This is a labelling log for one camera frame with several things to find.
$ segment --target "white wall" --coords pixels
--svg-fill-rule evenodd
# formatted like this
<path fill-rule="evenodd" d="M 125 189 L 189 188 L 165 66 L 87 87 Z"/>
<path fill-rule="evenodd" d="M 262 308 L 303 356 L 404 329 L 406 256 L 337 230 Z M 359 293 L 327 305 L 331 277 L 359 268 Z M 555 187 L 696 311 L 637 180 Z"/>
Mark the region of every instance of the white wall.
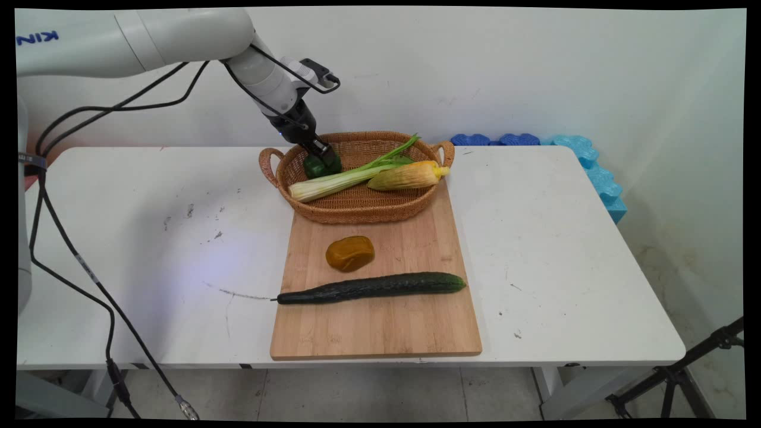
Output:
<path fill-rule="evenodd" d="M 666 290 L 661 301 L 688 346 L 741 313 L 745 10 L 248 11 L 276 56 L 309 56 L 342 79 L 338 91 L 305 98 L 321 133 L 590 138 L 625 189 L 622 233 L 654 288 Z M 17 11 L 18 29 L 30 21 Z M 179 97 L 195 67 L 144 102 Z M 115 104 L 167 70 L 120 80 L 18 79 L 30 136 L 73 107 Z M 113 114 L 74 144 L 285 145 L 216 63 L 184 104 Z M 728 162 L 734 167 L 722 167 Z M 723 354 L 696 376 L 717 414 L 744 417 L 742 355 Z"/>
<path fill-rule="evenodd" d="M 688 348 L 743 315 L 745 21 L 717 15 L 622 196 L 621 233 Z M 746 416 L 744 362 L 735 347 L 690 366 L 717 417 Z"/>

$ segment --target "floor tile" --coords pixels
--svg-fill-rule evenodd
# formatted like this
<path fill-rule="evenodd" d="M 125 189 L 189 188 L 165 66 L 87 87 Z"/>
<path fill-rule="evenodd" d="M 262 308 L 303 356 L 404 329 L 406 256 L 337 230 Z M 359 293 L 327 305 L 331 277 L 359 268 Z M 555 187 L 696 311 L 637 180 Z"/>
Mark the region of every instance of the floor tile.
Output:
<path fill-rule="evenodd" d="M 256 420 L 265 370 L 165 370 L 164 374 L 202 420 Z M 126 384 L 142 418 L 185 419 L 155 370 L 130 370 Z M 132 415 L 116 400 L 111 417 Z"/>
<path fill-rule="evenodd" d="M 469 421 L 542 420 L 531 369 L 462 369 L 462 374 Z"/>
<path fill-rule="evenodd" d="M 460 370 L 269 370 L 259 420 L 465 421 Z"/>

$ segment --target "cucumber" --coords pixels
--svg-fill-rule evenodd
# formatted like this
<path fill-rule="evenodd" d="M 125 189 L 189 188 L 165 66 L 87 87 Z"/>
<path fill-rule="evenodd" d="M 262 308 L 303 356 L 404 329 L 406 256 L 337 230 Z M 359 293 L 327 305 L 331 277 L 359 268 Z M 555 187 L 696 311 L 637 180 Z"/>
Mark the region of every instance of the cucumber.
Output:
<path fill-rule="evenodd" d="M 333 303 L 363 297 L 458 292 L 465 281 L 457 275 L 442 272 L 401 273 L 377 278 L 349 279 L 304 291 L 278 295 L 281 305 Z"/>

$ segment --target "wicker basket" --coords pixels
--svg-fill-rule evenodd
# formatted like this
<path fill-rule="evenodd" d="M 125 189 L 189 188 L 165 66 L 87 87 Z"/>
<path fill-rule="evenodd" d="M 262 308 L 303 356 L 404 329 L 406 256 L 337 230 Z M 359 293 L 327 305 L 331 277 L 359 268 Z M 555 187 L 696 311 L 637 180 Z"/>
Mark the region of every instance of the wicker basket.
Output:
<path fill-rule="evenodd" d="M 407 142 L 411 136 L 392 132 L 334 133 L 320 138 L 330 144 L 341 158 L 342 170 L 357 168 L 373 161 Z M 441 163 L 439 149 L 444 150 L 443 166 L 451 166 L 454 161 L 454 146 L 451 142 L 427 145 L 418 140 L 403 152 L 414 161 L 432 160 Z M 277 172 L 273 174 L 270 158 L 280 158 Z M 283 155 L 277 149 L 264 149 L 259 156 L 259 165 L 264 176 L 280 190 L 293 209 L 307 219 L 320 223 L 376 223 L 395 222 L 414 216 L 431 202 L 438 185 L 423 189 L 394 190 L 380 192 L 363 184 L 341 190 L 330 196 L 301 203 L 288 193 L 288 186 L 307 179 L 301 163 L 307 152 L 299 145 Z"/>

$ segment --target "blue foam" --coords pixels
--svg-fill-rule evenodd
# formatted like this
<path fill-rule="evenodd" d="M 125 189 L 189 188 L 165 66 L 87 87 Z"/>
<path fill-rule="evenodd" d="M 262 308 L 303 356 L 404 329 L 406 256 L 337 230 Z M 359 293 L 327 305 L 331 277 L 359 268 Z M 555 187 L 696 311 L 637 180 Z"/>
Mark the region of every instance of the blue foam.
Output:
<path fill-rule="evenodd" d="M 563 145 L 573 150 L 584 168 L 592 168 L 592 165 L 600 157 L 600 153 L 592 148 L 592 141 L 582 136 L 556 136 L 549 145 Z"/>
<path fill-rule="evenodd" d="M 616 224 L 621 221 L 623 215 L 628 211 L 621 198 L 616 198 L 613 203 L 605 205 L 605 208 L 607 208 L 610 218 L 613 219 L 613 222 Z"/>
<path fill-rule="evenodd" d="M 457 134 L 449 141 L 451 141 L 453 145 L 489 145 L 490 143 L 489 137 L 481 134 L 473 134 L 471 136 Z"/>
<path fill-rule="evenodd" d="M 499 142 L 501 145 L 539 145 L 539 139 L 531 134 L 504 134 Z"/>
<path fill-rule="evenodd" d="M 605 206 L 608 206 L 608 204 L 611 204 L 618 199 L 623 188 L 613 181 L 612 172 L 602 168 L 597 162 L 594 162 L 592 168 L 585 171 Z"/>
<path fill-rule="evenodd" d="M 483 134 L 457 134 L 450 140 L 454 145 L 539 145 L 539 139 L 531 134 L 504 134 L 499 141 L 489 141 Z"/>

